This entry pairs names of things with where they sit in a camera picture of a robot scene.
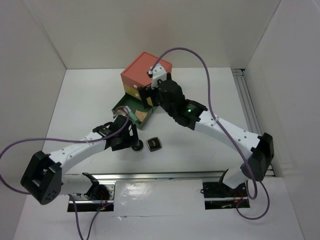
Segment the yellow drawer unit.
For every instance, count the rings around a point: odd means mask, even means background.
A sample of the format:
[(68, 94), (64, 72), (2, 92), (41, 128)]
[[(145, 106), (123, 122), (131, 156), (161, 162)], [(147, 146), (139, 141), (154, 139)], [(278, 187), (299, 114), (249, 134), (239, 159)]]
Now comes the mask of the yellow drawer unit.
[(142, 85), (138, 83), (133, 83), (133, 84), (123, 83), (124, 92), (138, 100), (141, 100), (141, 96), (138, 90), (138, 88), (141, 86)]

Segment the beige square palette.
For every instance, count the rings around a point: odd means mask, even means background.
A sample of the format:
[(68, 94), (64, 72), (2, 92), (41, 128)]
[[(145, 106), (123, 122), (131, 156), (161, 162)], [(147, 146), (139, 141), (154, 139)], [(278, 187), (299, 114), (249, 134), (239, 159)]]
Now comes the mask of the beige square palette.
[(145, 118), (147, 117), (148, 112), (136, 110), (135, 115), (138, 118), (138, 120), (142, 123), (145, 120)]

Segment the green bottom drawer unit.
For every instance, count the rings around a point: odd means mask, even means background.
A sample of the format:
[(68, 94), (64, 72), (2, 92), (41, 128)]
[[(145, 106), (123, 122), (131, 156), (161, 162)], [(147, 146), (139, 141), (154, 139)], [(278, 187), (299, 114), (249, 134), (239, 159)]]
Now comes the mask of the green bottom drawer unit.
[(127, 93), (118, 101), (118, 103), (112, 108), (112, 112), (115, 113), (118, 107), (126, 107), (129, 111), (130, 120), (136, 125), (139, 130), (142, 130), (150, 119), (152, 114), (157, 109), (156, 106), (144, 106), (143, 102)]

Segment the mint green bottle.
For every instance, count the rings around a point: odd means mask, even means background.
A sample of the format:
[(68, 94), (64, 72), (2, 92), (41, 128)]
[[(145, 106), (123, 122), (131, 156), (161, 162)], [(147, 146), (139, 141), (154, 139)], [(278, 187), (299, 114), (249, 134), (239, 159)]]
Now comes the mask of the mint green bottle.
[(129, 118), (131, 119), (131, 121), (139, 124), (140, 123), (139, 118), (133, 113), (133, 111), (130, 109), (130, 107), (126, 106), (126, 109), (129, 113)]

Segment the black round cushion compact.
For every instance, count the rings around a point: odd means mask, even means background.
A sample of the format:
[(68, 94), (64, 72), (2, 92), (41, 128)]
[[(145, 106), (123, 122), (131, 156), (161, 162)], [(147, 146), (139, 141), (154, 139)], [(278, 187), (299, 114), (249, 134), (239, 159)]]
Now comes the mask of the black round cushion compact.
[(136, 146), (132, 146), (131, 148), (134, 152), (139, 153), (144, 149), (144, 143), (142, 140), (139, 140), (138, 144)]

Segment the beige foundation bottle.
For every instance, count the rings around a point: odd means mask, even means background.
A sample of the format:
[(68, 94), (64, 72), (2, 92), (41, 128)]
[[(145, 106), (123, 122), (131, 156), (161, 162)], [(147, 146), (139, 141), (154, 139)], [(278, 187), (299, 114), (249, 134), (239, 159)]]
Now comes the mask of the beige foundation bottle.
[(128, 112), (128, 109), (125, 106), (119, 106), (114, 110), (113, 115), (115, 117), (124, 116), (124, 117), (128, 118), (130, 114)]

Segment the red top drawer unit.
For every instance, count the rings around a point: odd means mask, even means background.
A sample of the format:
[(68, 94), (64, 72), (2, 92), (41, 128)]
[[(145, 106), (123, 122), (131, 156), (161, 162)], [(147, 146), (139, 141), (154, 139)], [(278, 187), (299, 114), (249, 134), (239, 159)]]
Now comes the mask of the red top drawer unit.
[(121, 74), (123, 85), (130, 88), (145, 87), (152, 83), (148, 71), (154, 66), (158, 57), (142, 52)]

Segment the black square gold compact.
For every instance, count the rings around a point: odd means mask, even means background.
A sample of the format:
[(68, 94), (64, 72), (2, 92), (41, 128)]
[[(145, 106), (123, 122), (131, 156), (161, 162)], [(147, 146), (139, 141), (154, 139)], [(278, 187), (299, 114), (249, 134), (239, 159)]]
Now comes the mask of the black square gold compact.
[(150, 152), (154, 152), (162, 148), (162, 143), (157, 136), (148, 139), (146, 144)]

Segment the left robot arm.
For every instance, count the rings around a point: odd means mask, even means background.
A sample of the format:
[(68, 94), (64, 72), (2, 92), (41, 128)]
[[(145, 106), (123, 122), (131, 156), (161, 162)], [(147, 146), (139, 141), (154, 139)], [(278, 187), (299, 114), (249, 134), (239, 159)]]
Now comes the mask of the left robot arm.
[(110, 190), (88, 172), (68, 175), (67, 172), (87, 158), (107, 149), (119, 151), (144, 148), (138, 130), (145, 121), (136, 112), (153, 112), (153, 107), (126, 93), (112, 109), (113, 121), (95, 127), (79, 143), (44, 153), (36, 152), (22, 178), (21, 185), (41, 204), (51, 203), (59, 195), (84, 196), (88, 200), (107, 201)]

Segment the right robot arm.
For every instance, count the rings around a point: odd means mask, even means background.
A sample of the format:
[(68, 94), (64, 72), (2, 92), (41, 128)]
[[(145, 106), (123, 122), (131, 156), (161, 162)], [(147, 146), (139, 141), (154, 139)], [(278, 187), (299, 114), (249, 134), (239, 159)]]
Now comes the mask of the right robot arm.
[(274, 157), (273, 137), (246, 131), (194, 101), (186, 99), (182, 88), (171, 79), (170, 73), (153, 78), (155, 101), (176, 123), (193, 131), (208, 135), (238, 151), (244, 158), (239, 167), (228, 169), (218, 184), (223, 196), (230, 196), (247, 180), (260, 182)]

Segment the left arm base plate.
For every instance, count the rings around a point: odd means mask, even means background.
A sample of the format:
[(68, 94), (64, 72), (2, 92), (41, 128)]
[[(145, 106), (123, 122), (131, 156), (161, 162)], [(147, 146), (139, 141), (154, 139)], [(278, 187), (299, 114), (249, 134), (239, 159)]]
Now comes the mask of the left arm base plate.
[(116, 183), (107, 181), (100, 183), (97, 191), (92, 195), (75, 193), (72, 198), (75, 201), (77, 211), (80, 213), (113, 212)]

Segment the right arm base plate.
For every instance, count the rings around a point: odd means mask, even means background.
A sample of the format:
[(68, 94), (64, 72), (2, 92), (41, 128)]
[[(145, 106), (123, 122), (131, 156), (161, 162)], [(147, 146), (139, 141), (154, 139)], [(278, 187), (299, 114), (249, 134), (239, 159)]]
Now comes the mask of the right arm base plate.
[(219, 182), (203, 182), (200, 193), (204, 197), (205, 210), (250, 208), (247, 188), (244, 183), (236, 189), (222, 185)]

